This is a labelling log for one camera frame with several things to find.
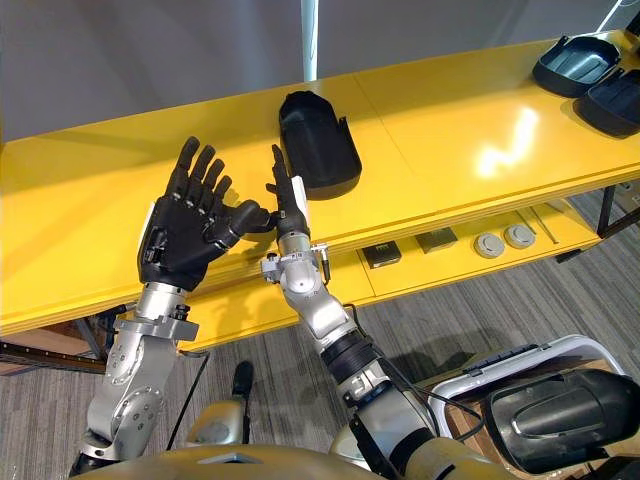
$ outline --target black plastic case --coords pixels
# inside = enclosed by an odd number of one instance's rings
[[[591,126],[618,138],[640,131],[640,70],[618,69],[587,94],[574,109]]]
[[[490,395],[483,405],[496,448],[532,474],[605,458],[602,448],[640,425],[640,387],[628,377],[583,369]]]
[[[351,190],[362,164],[345,117],[310,91],[287,95],[280,107],[280,136],[291,176],[300,175],[307,198],[324,200]]]
[[[620,52],[611,43],[594,37],[563,36],[535,67],[538,85],[563,97],[581,97],[608,75],[620,61]]]

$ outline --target white pole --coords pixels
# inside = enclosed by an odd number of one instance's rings
[[[318,3],[319,0],[300,0],[302,70],[305,82],[311,82],[318,78]]]

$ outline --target yellow tabletop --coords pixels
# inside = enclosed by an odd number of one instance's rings
[[[608,34],[623,53],[629,41]],[[336,254],[640,176],[640,136],[609,138],[530,79],[543,41],[426,59],[310,84],[119,118],[9,142],[0,159],[2,319],[13,333],[132,300],[148,206],[188,135],[213,144],[228,202],[267,208],[270,144],[287,93],[311,89],[346,115],[358,186],[311,202],[314,240]],[[638,65],[624,53],[627,65]],[[273,235],[215,262],[201,292],[249,278]]]

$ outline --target metal bracket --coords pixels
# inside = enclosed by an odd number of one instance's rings
[[[148,320],[118,320],[116,322],[118,330],[127,330],[140,335],[151,337],[167,338],[169,340],[195,340],[198,333],[198,324],[177,320],[161,315],[153,323]]]
[[[615,189],[615,185],[611,185],[604,189],[602,209],[600,210],[600,219],[598,220],[597,230],[598,236],[602,239],[609,238],[640,221],[640,207],[638,207],[609,225],[609,217],[611,216],[611,207],[613,205],[613,194],[615,193]]]

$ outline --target small black box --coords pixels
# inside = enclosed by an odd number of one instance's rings
[[[379,243],[371,247],[363,248],[364,258],[367,259],[369,268],[384,267],[400,261],[402,254],[396,242]]]

